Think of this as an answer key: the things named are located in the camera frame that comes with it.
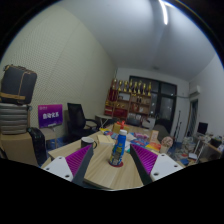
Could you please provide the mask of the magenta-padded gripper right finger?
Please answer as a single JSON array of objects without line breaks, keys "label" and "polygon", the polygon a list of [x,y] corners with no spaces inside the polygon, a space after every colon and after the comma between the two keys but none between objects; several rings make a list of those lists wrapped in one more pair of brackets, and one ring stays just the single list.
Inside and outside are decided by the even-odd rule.
[{"label": "magenta-padded gripper right finger", "polygon": [[144,185],[148,185],[182,169],[182,166],[165,153],[157,155],[134,144],[130,145],[130,154]]}]

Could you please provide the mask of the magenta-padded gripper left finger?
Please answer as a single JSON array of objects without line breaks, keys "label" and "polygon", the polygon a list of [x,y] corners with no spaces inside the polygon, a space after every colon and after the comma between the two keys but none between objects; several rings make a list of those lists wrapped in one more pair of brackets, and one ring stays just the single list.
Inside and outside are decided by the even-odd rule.
[{"label": "magenta-padded gripper left finger", "polygon": [[67,157],[58,156],[44,170],[81,186],[92,156],[93,147],[89,145]]}]

